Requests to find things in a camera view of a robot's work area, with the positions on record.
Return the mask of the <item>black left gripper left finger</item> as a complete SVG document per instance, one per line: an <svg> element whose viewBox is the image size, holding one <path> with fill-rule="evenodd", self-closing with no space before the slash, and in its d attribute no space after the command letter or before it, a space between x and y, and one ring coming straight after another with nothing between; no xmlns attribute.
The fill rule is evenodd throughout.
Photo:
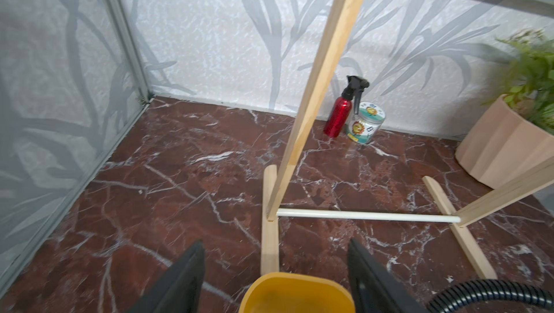
<svg viewBox="0 0 554 313"><path fill-rule="evenodd" d="M205 271L205 249L203 242L198 240L128 311L197 312Z"/></svg>

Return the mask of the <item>round printed tin can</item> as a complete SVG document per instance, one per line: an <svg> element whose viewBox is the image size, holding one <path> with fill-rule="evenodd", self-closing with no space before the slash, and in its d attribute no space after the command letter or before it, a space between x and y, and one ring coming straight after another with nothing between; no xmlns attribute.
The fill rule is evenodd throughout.
<svg viewBox="0 0 554 313"><path fill-rule="evenodd" d="M372 102L360 102L358 113L348 123L346 135L352 141L366 145L385 121L385 111Z"/></svg>

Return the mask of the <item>terracotta flower pot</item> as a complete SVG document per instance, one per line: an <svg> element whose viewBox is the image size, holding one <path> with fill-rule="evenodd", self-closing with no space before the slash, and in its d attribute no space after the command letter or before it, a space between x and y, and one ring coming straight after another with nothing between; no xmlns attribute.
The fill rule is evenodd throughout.
<svg viewBox="0 0 554 313"><path fill-rule="evenodd" d="M553 135L513 111L500 96L455 152L458 164L497 189L553 157Z"/></svg>

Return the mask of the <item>yellow plastic tray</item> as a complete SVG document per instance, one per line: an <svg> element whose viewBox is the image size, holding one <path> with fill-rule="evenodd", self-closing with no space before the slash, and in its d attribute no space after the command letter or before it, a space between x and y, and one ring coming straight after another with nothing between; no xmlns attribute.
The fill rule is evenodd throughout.
<svg viewBox="0 0 554 313"><path fill-rule="evenodd" d="M355 312L352 295L335 281L274 272L261 276L244 295L240 312Z"/></svg>

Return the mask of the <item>red spray bottle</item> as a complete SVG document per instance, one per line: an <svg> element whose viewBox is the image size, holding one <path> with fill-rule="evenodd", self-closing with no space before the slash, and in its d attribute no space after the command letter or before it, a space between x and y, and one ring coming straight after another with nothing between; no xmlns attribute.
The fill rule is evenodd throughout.
<svg viewBox="0 0 554 313"><path fill-rule="evenodd" d="M347 76L348 84L339 98L336 99L333 110L328 118L324 134L328 137L336 138L345 125L352 109L359 108L362 94L365 89L370 87L368 80L359 76Z"/></svg>

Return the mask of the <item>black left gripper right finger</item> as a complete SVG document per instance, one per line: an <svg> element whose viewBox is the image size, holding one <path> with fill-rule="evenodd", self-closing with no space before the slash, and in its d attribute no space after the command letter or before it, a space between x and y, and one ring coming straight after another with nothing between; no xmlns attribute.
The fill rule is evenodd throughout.
<svg viewBox="0 0 554 313"><path fill-rule="evenodd" d="M357 312L426 312L405 288L352 238L348 249L351 295Z"/></svg>

